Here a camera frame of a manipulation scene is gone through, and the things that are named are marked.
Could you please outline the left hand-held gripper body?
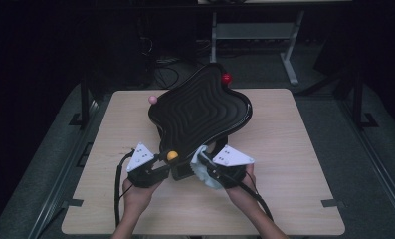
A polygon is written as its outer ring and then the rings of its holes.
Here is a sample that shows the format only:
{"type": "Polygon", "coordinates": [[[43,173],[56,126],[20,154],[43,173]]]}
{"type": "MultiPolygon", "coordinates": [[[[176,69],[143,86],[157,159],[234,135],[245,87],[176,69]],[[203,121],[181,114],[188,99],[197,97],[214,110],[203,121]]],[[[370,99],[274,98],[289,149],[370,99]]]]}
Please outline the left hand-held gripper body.
{"type": "Polygon", "coordinates": [[[157,163],[154,155],[142,142],[140,142],[132,158],[129,161],[126,172],[127,179],[135,186],[140,188],[148,188],[156,183],[162,182],[167,177],[163,177],[158,173],[158,168],[153,168],[157,163]]]}

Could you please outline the black metal stand post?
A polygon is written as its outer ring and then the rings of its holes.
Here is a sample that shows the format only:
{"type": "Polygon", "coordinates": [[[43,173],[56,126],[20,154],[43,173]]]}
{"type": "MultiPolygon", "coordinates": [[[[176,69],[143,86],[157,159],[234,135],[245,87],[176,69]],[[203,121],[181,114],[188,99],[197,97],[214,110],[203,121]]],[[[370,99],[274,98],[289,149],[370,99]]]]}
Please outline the black metal stand post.
{"type": "Polygon", "coordinates": [[[81,93],[81,111],[73,114],[70,125],[78,126],[80,129],[85,129],[90,121],[90,93],[89,82],[87,77],[82,77],[80,82],[81,93]]]}
{"type": "Polygon", "coordinates": [[[373,115],[362,111],[362,103],[363,79],[361,73],[357,72],[353,78],[352,120],[361,130],[364,130],[367,127],[378,127],[378,123],[373,115]]]}

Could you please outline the person's right hand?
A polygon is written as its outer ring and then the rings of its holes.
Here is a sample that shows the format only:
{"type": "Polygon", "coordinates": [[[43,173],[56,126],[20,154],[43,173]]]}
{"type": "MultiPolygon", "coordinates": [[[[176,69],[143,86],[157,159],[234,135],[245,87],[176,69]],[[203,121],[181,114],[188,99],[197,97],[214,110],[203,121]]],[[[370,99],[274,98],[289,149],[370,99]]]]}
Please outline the person's right hand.
{"type": "MultiPolygon", "coordinates": [[[[246,176],[242,182],[248,186],[252,191],[255,190],[253,182],[255,180],[254,176],[254,166],[249,164],[246,166],[246,176]]],[[[232,203],[242,211],[246,211],[257,207],[257,201],[242,187],[237,186],[229,188],[226,190],[232,203]]]]}

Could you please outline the person's left hand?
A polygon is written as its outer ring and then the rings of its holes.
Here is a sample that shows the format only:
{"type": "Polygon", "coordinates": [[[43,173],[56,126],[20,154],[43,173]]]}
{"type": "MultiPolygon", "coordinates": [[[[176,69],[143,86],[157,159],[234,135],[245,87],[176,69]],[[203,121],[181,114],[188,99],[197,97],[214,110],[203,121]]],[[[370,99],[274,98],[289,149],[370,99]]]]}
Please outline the person's left hand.
{"type": "Polygon", "coordinates": [[[128,179],[123,182],[123,216],[132,218],[139,217],[150,204],[151,198],[160,183],[148,188],[135,187],[128,179]]]}

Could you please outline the black wavy tray stand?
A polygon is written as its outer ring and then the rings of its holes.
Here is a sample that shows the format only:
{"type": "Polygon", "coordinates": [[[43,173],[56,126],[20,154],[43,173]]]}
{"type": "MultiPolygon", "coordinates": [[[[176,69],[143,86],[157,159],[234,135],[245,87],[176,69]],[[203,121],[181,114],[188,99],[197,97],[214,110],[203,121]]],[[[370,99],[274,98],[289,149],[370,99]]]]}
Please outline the black wavy tray stand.
{"type": "Polygon", "coordinates": [[[149,107],[149,119],[160,136],[159,150],[179,154],[171,166],[174,180],[194,174],[190,161],[200,146],[225,141],[252,117],[251,101],[232,90],[230,80],[222,65],[208,64],[149,107]]]}

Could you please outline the light blue cloth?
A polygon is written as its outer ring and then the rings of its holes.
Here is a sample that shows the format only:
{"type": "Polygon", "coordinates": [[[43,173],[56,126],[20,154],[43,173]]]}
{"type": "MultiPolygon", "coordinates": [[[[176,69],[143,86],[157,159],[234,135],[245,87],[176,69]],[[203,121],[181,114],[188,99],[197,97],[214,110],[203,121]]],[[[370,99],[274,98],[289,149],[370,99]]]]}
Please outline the light blue cloth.
{"type": "Polygon", "coordinates": [[[214,178],[212,178],[209,174],[203,173],[199,171],[199,162],[197,161],[197,157],[201,155],[202,152],[206,152],[208,146],[207,145],[201,145],[196,152],[194,153],[191,161],[190,161],[190,167],[194,174],[197,176],[197,178],[202,181],[206,186],[213,188],[213,189],[222,189],[223,186],[214,178]]]}

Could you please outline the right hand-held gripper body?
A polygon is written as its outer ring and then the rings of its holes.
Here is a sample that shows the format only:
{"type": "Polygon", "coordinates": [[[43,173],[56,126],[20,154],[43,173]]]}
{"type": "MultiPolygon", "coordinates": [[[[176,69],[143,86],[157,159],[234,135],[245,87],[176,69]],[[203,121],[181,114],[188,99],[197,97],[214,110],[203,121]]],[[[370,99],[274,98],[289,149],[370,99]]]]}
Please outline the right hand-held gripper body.
{"type": "Polygon", "coordinates": [[[246,166],[255,163],[253,158],[229,145],[225,145],[217,154],[208,154],[218,165],[209,175],[224,189],[239,186],[246,176],[246,166]]]}

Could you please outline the grey metal table frame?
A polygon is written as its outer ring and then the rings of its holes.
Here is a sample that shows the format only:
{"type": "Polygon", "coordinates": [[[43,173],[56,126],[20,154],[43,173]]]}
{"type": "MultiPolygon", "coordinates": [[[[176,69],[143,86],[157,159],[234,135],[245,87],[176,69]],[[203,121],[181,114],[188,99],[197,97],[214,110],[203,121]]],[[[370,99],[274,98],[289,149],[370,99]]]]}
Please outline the grey metal table frame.
{"type": "Polygon", "coordinates": [[[219,40],[288,40],[287,49],[280,53],[282,64],[292,86],[299,81],[291,62],[301,22],[304,16],[299,11],[293,22],[285,23],[222,23],[218,14],[212,14],[210,62],[217,62],[217,42],[219,40]]]}

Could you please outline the grey metal floor rail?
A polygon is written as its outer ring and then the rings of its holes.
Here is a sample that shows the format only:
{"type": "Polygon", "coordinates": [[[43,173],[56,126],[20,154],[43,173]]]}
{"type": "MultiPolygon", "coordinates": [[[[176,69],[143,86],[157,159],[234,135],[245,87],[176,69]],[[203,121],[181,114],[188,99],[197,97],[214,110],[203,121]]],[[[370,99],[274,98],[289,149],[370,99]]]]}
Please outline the grey metal floor rail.
{"type": "Polygon", "coordinates": [[[366,152],[372,168],[395,210],[395,182],[391,174],[387,170],[385,164],[381,160],[378,152],[373,147],[373,144],[365,131],[365,129],[369,125],[372,125],[372,121],[370,120],[369,122],[356,122],[353,116],[352,108],[348,105],[348,103],[344,101],[339,101],[338,105],[341,108],[343,114],[345,115],[345,118],[349,122],[356,137],[360,141],[364,151],[366,152]]]}
{"type": "Polygon", "coordinates": [[[28,239],[39,239],[60,210],[72,201],[66,191],[73,192],[78,184],[72,173],[85,165],[98,109],[99,104],[95,100],[80,103],[76,108],[74,105],[63,106],[44,139],[41,146],[44,152],[34,166],[38,169],[36,180],[47,182],[47,189],[28,239]]]}

